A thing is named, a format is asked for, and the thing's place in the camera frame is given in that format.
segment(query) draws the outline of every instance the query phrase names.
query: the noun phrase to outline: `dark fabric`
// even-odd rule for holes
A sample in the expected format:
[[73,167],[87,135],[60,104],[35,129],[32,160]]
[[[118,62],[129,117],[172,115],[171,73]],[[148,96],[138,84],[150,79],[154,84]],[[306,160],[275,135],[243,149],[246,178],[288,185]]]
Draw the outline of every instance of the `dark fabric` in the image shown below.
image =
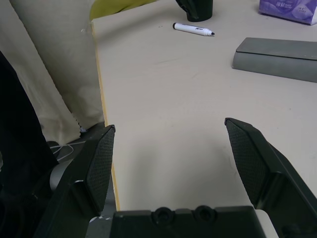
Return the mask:
[[16,72],[0,52],[0,183],[11,195],[26,193],[57,165]]

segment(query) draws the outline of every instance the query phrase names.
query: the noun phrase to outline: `table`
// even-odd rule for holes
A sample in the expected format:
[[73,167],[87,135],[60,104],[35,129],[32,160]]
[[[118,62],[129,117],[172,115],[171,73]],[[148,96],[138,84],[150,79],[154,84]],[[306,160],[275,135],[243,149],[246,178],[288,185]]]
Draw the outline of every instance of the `table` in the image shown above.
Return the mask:
[[246,37],[313,41],[317,29],[258,5],[214,1],[196,25],[215,37],[173,30],[190,23],[172,0],[93,21],[119,210],[250,205],[225,117],[258,128],[317,195],[317,84],[231,68]]

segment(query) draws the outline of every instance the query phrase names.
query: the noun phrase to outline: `white cable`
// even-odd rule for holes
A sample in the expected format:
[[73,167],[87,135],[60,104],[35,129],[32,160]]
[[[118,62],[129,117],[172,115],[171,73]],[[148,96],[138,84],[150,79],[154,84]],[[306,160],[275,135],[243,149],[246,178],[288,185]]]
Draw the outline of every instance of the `white cable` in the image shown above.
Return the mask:
[[73,148],[73,147],[71,147],[70,145],[67,145],[67,146],[69,146],[69,147],[72,149],[72,151],[71,151],[69,154],[67,154],[67,155],[65,155],[65,156],[63,156],[63,157],[57,159],[57,161],[60,161],[60,160],[62,160],[62,159],[64,159],[64,158],[66,158],[67,156],[71,155],[71,154],[74,152],[74,148]]
[[65,144],[65,145],[56,145],[56,146],[50,147],[50,149],[59,148],[59,149],[56,150],[53,154],[55,154],[55,153],[57,153],[58,151],[60,151],[64,146],[68,146],[68,147],[70,147],[70,148],[72,149],[72,151],[71,151],[69,154],[67,154],[67,155],[65,155],[65,156],[63,156],[63,157],[57,159],[57,161],[60,161],[60,160],[62,160],[62,159],[64,159],[64,158],[66,158],[67,156],[71,155],[71,154],[74,152],[74,148],[73,148],[71,145],[78,145],[78,144],[82,144],[82,143],[85,143],[85,142],[86,142],[86,141],[81,141],[81,142],[76,142],[76,143],[70,143],[70,144]]
[[56,150],[53,154],[56,154],[58,151],[60,151],[63,147],[61,146],[58,150]]
[[86,141],[81,141],[81,142],[76,142],[76,143],[70,143],[70,144],[65,144],[65,145],[56,145],[56,146],[52,146],[50,147],[51,149],[53,148],[58,148],[58,147],[63,147],[63,146],[67,146],[67,145],[78,145],[78,144],[82,144],[85,143]]

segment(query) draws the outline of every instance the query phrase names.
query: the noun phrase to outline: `black mug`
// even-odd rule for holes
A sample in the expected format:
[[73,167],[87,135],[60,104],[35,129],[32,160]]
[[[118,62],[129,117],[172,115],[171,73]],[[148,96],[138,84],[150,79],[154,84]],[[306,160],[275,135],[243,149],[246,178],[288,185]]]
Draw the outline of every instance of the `black mug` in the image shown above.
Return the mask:
[[192,22],[206,21],[212,17],[213,0],[176,0],[187,13],[187,20]]

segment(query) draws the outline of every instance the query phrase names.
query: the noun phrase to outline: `purple tissue box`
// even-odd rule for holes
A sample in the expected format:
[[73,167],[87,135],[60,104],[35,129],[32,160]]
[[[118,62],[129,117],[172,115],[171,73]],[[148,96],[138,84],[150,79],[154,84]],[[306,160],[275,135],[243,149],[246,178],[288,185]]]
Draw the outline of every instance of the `purple tissue box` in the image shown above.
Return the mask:
[[314,25],[317,0],[260,0],[259,13]]

